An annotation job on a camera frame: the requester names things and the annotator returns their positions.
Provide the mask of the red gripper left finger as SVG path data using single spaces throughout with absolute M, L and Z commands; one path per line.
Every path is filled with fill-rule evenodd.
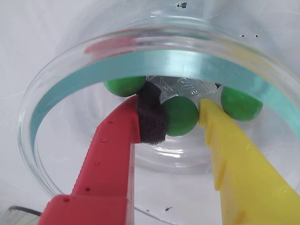
M 135 145 L 165 140 L 160 94 L 156 85 L 146 82 L 100 123 L 72 193 L 54 197 L 39 224 L 134 224 Z

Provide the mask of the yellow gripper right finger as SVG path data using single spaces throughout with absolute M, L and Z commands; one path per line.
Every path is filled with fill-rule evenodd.
M 199 100 L 224 225 L 297 225 L 300 197 L 216 103 Z

